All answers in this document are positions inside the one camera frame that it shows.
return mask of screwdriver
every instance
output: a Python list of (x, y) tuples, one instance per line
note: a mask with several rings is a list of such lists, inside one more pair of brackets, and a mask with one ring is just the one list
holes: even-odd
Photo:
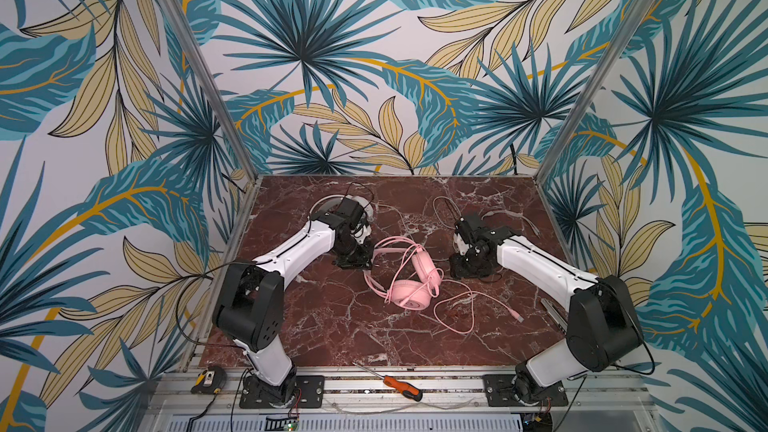
[(360, 369), (363, 369), (366, 372), (370, 372), (371, 374), (384, 379), (385, 386), (391, 387), (397, 390), (406, 399), (411, 399), (411, 400), (415, 400), (416, 402), (421, 402), (422, 398), (424, 397), (424, 394), (419, 389), (413, 387), (408, 382), (401, 382), (400, 380), (397, 380), (389, 375), (384, 376), (381, 374), (377, 374), (373, 370), (369, 369), (368, 367), (363, 367), (357, 362), (352, 362), (352, 363), (357, 367), (359, 367)]

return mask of orange screwdriver handle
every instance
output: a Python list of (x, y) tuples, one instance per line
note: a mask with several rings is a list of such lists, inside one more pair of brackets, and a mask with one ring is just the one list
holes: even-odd
[(396, 380), (389, 375), (384, 377), (384, 385), (397, 390), (406, 399), (421, 402), (422, 398), (424, 397), (424, 394), (419, 389), (413, 387), (408, 382), (401, 382), (400, 380)]

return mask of pink ear cushion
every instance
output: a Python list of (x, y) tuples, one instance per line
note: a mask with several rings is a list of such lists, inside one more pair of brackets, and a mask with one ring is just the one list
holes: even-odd
[[(402, 301), (413, 294), (408, 302), (401, 304)], [(402, 308), (407, 308), (412, 311), (421, 311), (429, 307), (429, 291), (423, 283), (409, 280), (398, 280), (392, 285), (392, 302), (395, 302)]]
[(421, 248), (416, 254), (413, 255), (413, 267), (416, 269), (418, 278), (422, 282), (429, 282), (432, 290), (436, 290), (440, 287), (440, 274), (435, 272), (435, 263), (429, 256), (429, 252)]

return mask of red marble tabletop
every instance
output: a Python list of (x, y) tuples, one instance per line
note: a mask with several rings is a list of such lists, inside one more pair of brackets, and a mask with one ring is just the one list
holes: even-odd
[[(438, 221), (432, 206), (437, 196), (453, 198), (464, 213), (483, 214), (500, 208), (523, 212), (540, 229), (537, 237), (529, 224), (503, 214), (488, 217), (492, 226), (508, 225), (560, 258), (563, 253), (552, 223), (531, 178), (523, 177), (265, 177), (243, 238), (239, 259), (251, 260), (281, 244), (306, 222), (309, 207), (329, 194), (342, 194), (350, 182), (370, 187), (380, 205), (397, 207), (413, 238), (424, 244), (434, 259), (452, 253), (452, 230)], [(368, 196), (364, 188), (354, 193)], [(451, 224), (446, 205), (438, 201), (438, 213)], [(373, 219), (372, 239), (405, 235), (397, 212), (379, 206)], [(377, 259), (373, 276), (389, 284), (399, 264), (398, 254)], [(474, 290), (499, 298), (523, 315), (515, 321), (505, 309), (484, 297), (475, 299), (475, 331), (460, 335), (446, 330), (434, 319), (434, 305), (465, 289), (444, 284), (439, 299), (426, 310), (404, 311), (368, 289), (362, 271), (341, 270), (325, 254), (310, 264), (286, 290), (285, 323), (280, 338), (296, 365), (349, 366), (352, 361), (376, 365), (514, 365), (546, 349), (562, 338), (539, 299), (547, 295), (521, 276), (502, 270), (492, 284), (465, 279)], [(447, 262), (436, 262), (448, 268)], [(412, 265), (408, 265), (408, 274)], [(471, 323), (467, 297), (443, 304), (438, 312), (452, 327), (466, 330)], [(228, 341), (214, 328), (209, 341)], [(245, 364), (239, 349), (208, 347), (203, 365), (235, 367)]]

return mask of wallpaper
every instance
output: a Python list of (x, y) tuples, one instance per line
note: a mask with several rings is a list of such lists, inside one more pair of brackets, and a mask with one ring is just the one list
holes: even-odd
[(667, 429), (768, 430), (768, 0), (681, 2), (649, 12), (544, 187), (579, 266), (628, 284)]
[(189, 5), (259, 173), (501, 175), (538, 168), (631, 1)]
[(154, 0), (0, 3), (0, 430), (138, 426), (246, 187), (219, 128)]

